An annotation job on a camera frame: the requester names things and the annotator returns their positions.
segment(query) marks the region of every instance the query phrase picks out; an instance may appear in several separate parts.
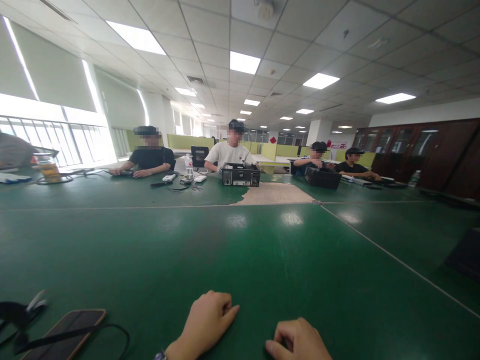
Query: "black t-shirt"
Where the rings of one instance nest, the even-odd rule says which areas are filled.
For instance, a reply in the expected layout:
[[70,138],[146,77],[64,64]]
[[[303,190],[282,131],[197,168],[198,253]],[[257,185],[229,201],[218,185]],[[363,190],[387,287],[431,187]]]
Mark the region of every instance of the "black t-shirt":
[[369,171],[365,166],[362,166],[360,164],[354,163],[353,167],[350,167],[349,164],[347,164],[346,161],[341,162],[335,166],[335,171],[337,173],[343,171],[345,173],[355,173],[355,174],[361,174],[361,173],[366,173]]
[[173,168],[175,158],[171,149],[162,146],[156,149],[138,148],[131,154],[128,161],[138,165],[140,169],[146,170],[163,164],[170,164],[170,168]]

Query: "young man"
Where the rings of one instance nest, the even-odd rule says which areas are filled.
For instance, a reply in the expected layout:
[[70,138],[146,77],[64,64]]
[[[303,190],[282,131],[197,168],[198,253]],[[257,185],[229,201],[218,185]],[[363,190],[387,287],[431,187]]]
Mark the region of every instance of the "young man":
[[325,168],[327,164],[325,161],[322,161],[322,155],[327,151],[327,144],[319,141],[315,141],[310,145],[310,155],[301,157],[293,162],[293,166],[297,167],[296,174],[297,176],[305,175],[305,170],[307,167],[312,168]]
[[162,134],[157,131],[156,127],[139,126],[133,131],[140,136],[145,146],[136,149],[121,167],[110,169],[110,174],[117,176],[120,175],[120,172],[130,170],[138,165],[141,170],[135,171],[133,177],[144,178],[166,172],[174,166],[174,152],[160,146]]
[[35,148],[25,140],[0,130],[0,169],[30,166]]
[[337,164],[335,166],[335,171],[341,175],[347,175],[351,177],[364,177],[364,178],[373,178],[375,181],[381,181],[382,178],[369,171],[366,167],[357,164],[355,162],[360,160],[360,156],[365,154],[365,151],[351,147],[345,152],[345,161]]
[[239,141],[245,132],[244,125],[232,120],[228,124],[228,140],[221,141],[215,144],[205,158],[205,167],[211,172],[219,172],[225,163],[234,164],[254,164],[255,160],[250,151],[242,145]]

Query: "smartphone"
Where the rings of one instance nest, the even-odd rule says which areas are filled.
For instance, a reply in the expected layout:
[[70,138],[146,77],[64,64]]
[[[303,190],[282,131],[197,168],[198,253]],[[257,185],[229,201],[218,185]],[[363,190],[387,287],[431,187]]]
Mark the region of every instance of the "smartphone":
[[[62,317],[61,320],[45,334],[44,338],[98,325],[105,318],[106,314],[107,311],[105,309],[71,311]],[[87,333],[34,348],[27,352],[21,360],[71,360],[89,336],[90,333]]]

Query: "black box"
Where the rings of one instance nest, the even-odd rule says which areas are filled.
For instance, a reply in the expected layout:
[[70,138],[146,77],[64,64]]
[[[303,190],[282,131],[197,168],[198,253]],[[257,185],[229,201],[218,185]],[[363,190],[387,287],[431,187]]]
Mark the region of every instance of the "black box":
[[260,186],[260,169],[256,165],[244,166],[226,162],[221,168],[221,184],[225,186]]
[[307,166],[305,170],[306,182],[320,188],[337,190],[341,178],[342,175],[329,168]]

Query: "cap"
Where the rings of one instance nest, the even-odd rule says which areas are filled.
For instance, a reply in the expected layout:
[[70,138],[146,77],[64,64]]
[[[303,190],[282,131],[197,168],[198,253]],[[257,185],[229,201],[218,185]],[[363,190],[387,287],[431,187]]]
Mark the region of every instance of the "cap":
[[244,133],[245,132],[245,126],[238,120],[232,119],[228,123],[228,130],[233,130],[236,133]]
[[162,135],[155,126],[139,126],[134,128],[133,132],[139,136]]
[[315,141],[312,145],[310,145],[311,150],[315,150],[320,153],[324,153],[327,151],[327,144],[323,141]]

